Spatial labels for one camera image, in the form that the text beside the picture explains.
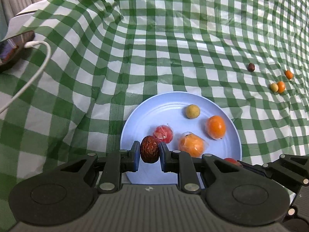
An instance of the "phone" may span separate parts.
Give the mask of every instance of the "phone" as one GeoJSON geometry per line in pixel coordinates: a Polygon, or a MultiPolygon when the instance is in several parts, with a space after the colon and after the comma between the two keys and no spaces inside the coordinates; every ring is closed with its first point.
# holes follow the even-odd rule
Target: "phone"
{"type": "Polygon", "coordinates": [[[33,39],[34,31],[28,31],[0,42],[0,72],[10,69],[19,60],[25,43],[33,39]]]}

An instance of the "green gingham tablecloth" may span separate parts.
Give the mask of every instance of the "green gingham tablecloth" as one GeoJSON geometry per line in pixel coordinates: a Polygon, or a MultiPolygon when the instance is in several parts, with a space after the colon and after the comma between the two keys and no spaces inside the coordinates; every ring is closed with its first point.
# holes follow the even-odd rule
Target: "green gingham tablecloth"
{"type": "MultiPolygon", "coordinates": [[[[51,45],[51,60],[0,115],[3,230],[14,223],[15,184],[88,152],[119,149],[129,114],[158,93],[188,91],[218,104],[238,130],[245,162],[309,153],[308,0],[48,1],[22,30],[51,45]],[[269,84],[280,80],[286,91],[272,93],[269,84]]],[[[0,74],[0,106],[46,49],[24,53],[0,74]]]]}

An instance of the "red wrapped candy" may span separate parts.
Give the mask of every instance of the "red wrapped candy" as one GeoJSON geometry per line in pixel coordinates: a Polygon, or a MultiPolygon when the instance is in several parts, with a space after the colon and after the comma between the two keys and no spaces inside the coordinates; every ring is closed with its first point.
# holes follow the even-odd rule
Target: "red wrapped candy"
{"type": "Polygon", "coordinates": [[[236,165],[236,166],[239,166],[239,167],[242,167],[242,166],[243,166],[243,165],[241,165],[237,160],[232,159],[232,158],[225,158],[224,160],[225,160],[225,161],[228,161],[228,162],[230,162],[230,163],[232,163],[232,164],[234,164],[234,165],[236,165]]]}
{"type": "Polygon", "coordinates": [[[155,138],[159,140],[159,142],[165,142],[166,144],[170,143],[173,139],[173,131],[167,125],[160,125],[158,126],[153,134],[155,138]]]}

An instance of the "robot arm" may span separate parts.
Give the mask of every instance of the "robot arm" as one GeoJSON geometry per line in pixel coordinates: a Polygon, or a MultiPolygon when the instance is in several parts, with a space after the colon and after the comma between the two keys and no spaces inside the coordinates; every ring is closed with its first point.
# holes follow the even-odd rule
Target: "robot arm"
{"type": "Polygon", "coordinates": [[[309,157],[239,167],[211,154],[169,151],[163,142],[159,149],[162,171],[177,173],[178,185],[121,184],[123,172],[138,170],[137,141],[104,158],[89,153],[17,184],[9,196],[18,220],[11,231],[309,231],[309,157]],[[275,181],[297,193],[291,207],[275,181]]]}

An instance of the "charging cable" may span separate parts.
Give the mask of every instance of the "charging cable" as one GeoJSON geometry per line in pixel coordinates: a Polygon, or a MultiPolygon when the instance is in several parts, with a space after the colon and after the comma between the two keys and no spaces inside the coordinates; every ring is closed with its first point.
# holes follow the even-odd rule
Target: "charging cable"
{"type": "Polygon", "coordinates": [[[40,66],[40,68],[37,70],[37,72],[32,76],[32,78],[11,98],[11,100],[4,105],[4,107],[2,107],[0,109],[0,114],[5,110],[7,109],[10,104],[13,103],[13,101],[15,99],[17,99],[20,95],[22,95],[22,93],[27,90],[27,88],[33,83],[33,81],[35,81],[37,79],[37,77],[39,75],[41,75],[41,73],[44,71],[48,61],[50,60],[50,55],[51,55],[51,48],[50,48],[50,45],[47,43],[47,42],[44,42],[44,41],[30,41],[30,42],[27,42],[25,45],[24,45],[24,48],[25,49],[28,49],[28,48],[31,48],[31,47],[34,47],[36,45],[39,45],[39,44],[44,44],[47,48],[47,54],[46,54],[46,58],[44,59],[44,62],[42,63],[42,65],[40,66]]]}

